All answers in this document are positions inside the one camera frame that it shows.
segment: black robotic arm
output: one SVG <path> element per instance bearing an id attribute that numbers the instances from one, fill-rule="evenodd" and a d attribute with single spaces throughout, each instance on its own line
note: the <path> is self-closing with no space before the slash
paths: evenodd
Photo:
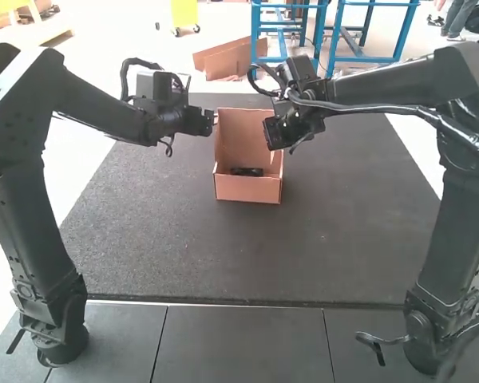
<path id="1" fill-rule="evenodd" d="M 60 365 L 86 347 L 87 290 L 67 255 L 46 193 L 42 151 L 53 112 L 118 140 L 144 146 L 164 142 L 172 154 L 176 133 L 209 136 L 213 111 L 188 105 L 188 84 L 163 70 L 152 75 L 153 95 L 124 101 L 72 74 L 53 49 L 20 52 L 0 44 L 0 243 L 13 274 L 11 294 L 20 324 L 32 334 L 39 360 Z M 133 105 L 126 101 L 133 99 Z"/>
<path id="2" fill-rule="evenodd" d="M 259 67 L 281 90 L 255 85 L 251 73 Z M 328 80 L 316 75 L 308 57 L 291 57 L 276 71 L 253 65 L 249 80 L 275 97 L 275 116 L 264 121 L 271 150 L 292 153 L 325 131 L 323 119 L 342 114 L 413 115 L 437 129 L 444 192 L 425 263 L 406 295 L 407 334 L 388 341 L 357 332 L 356 338 L 378 356 L 381 345 L 403 343 L 417 370 L 446 380 L 479 334 L 479 44 Z"/>

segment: blue metal stand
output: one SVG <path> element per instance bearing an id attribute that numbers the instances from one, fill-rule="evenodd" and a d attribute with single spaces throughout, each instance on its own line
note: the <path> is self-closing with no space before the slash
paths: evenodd
<path id="1" fill-rule="evenodd" d="M 377 2 L 376 0 L 369 0 L 368 2 L 358 2 L 350 0 L 338 0 L 337 14 L 335 15 L 335 24 L 334 26 L 325 26 L 325 30 L 332 30 L 331 46 L 330 46 L 330 56 L 328 58 L 327 66 L 327 77 L 332 77 L 334 74 L 335 63 L 336 62 L 370 62 L 376 64 L 390 64 L 401 59 L 402 50 L 405 46 L 406 38 L 408 37 L 408 32 L 410 31 L 410 26 L 414 18 L 415 10 L 417 6 L 420 5 L 419 0 L 410 0 L 409 2 Z M 364 20 L 363 26 L 342 26 L 342 15 L 344 14 L 345 6 L 367 6 L 366 19 Z M 408 8 L 406 11 L 405 19 L 402 23 L 402 28 L 399 33 L 398 42 L 394 49 L 394 54 L 392 57 L 372 57 L 366 56 L 362 47 L 366 44 L 367 32 L 369 31 L 370 20 L 373 14 L 375 6 L 405 6 Z M 362 32 L 362 36 L 358 44 L 350 35 L 350 31 Z M 337 44 L 340 38 L 344 38 L 351 51 L 354 53 L 354 57 L 348 56 L 337 56 Z M 315 32 L 314 44 L 316 46 L 317 53 L 321 51 L 321 40 L 323 36 L 319 38 Z"/>
<path id="2" fill-rule="evenodd" d="M 320 41 L 323 39 L 323 27 L 325 22 L 325 14 L 327 13 L 327 0 L 319 0 L 317 5 L 310 5 L 310 0 L 304 0 L 303 4 L 265 4 L 261 0 L 251 1 L 251 60 L 252 62 L 284 62 L 287 59 L 287 47 L 284 34 L 286 32 L 298 33 L 300 36 L 299 45 L 305 46 L 305 34 L 307 32 L 307 16 L 310 8 L 317 8 L 320 14 L 323 14 L 322 22 L 316 24 L 316 29 L 321 30 Z M 275 9 L 277 15 L 276 22 L 266 22 L 261 20 L 262 9 Z M 298 8 L 303 9 L 302 21 L 295 20 L 295 12 L 291 15 L 291 20 L 283 20 L 281 10 Z M 257 39 L 261 32 L 276 32 L 279 39 L 280 56 L 271 57 L 257 57 Z M 318 54 L 312 59 L 312 64 L 315 69 L 318 68 L 319 50 Z"/>

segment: wooden pallet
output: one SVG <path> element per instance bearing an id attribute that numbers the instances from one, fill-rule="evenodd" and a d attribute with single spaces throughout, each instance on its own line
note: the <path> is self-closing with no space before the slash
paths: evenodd
<path id="1" fill-rule="evenodd" d="M 73 36 L 71 23 L 64 14 L 54 14 L 43 21 L 34 0 L 30 1 L 29 9 L 34 22 L 27 25 L 18 24 L 14 11 L 10 11 L 11 25 L 0 29 L 0 42 L 8 42 L 19 49 L 28 49 L 43 45 L 63 34 Z"/>

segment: open cardboard box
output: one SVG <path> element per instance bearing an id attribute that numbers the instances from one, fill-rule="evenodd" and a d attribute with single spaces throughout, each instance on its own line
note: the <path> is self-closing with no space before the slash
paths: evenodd
<path id="1" fill-rule="evenodd" d="M 263 120 L 272 110 L 218 109 L 215 136 L 216 199 L 280 203 L 283 151 L 270 152 Z M 235 176 L 231 168 L 262 168 L 264 176 Z"/>
<path id="2" fill-rule="evenodd" d="M 257 57 L 266 57 L 268 40 L 257 41 Z M 206 80 L 219 80 L 230 76 L 244 76 L 251 64 L 251 38 L 247 36 L 225 44 L 213 46 L 193 54 L 195 69 L 206 73 Z"/>

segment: concrete floor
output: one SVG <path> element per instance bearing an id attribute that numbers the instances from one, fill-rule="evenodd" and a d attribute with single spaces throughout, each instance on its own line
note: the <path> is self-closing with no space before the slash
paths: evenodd
<path id="1" fill-rule="evenodd" d="M 121 62 L 126 57 L 157 61 L 168 70 L 193 74 L 194 92 L 253 92 L 245 81 L 205 81 L 204 75 L 196 72 L 192 66 L 192 52 L 249 35 L 248 4 L 202 2 L 199 4 L 201 33 L 190 33 L 176 39 L 168 32 L 170 10 L 167 0 L 61 0 L 58 3 L 65 16 L 72 18 L 76 31 L 75 37 L 58 41 L 56 46 L 66 56 L 66 66 L 114 96 L 119 95 L 118 73 Z M 404 58 L 431 53 L 437 47 L 447 44 L 445 39 L 439 37 L 438 28 L 426 24 L 431 6 L 430 2 L 423 2 L 418 8 Z M 332 8 L 333 5 L 327 15 L 329 24 L 335 15 Z M 366 52 L 375 55 L 391 54 L 398 35 L 398 25 L 403 17 L 404 11 L 401 9 L 376 10 Z M 346 11 L 345 23 L 360 24 L 362 18 L 363 12 L 358 7 L 353 7 Z M 162 25 L 160 32 L 154 27 L 156 21 Z M 307 36 L 311 38 L 312 32 L 310 26 Z M 469 35 L 469 38 L 476 39 L 479 36 Z M 276 47 L 276 42 L 271 45 L 271 49 L 277 49 Z M 326 63 L 327 47 L 328 44 L 323 46 L 323 65 Z M 343 51 L 344 48 L 342 42 L 339 49 Z M 302 49 L 292 50 L 297 53 Z M 130 88 L 134 89 L 134 72 L 130 79 Z M 426 179 L 437 195 L 441 196 L 443 169 L 438 165 L 433 129 L 417 118 L 388 117 Z M 66 217 L 112 145 L 112 140 L 78 124 L 64 121 L 52 123 L 43 158 L 46 162 L 49 197 L 59 223 Z M 10 288 L 9 267 L 0 247 L 0 332 L 15 310 L 8 293 Z"/>

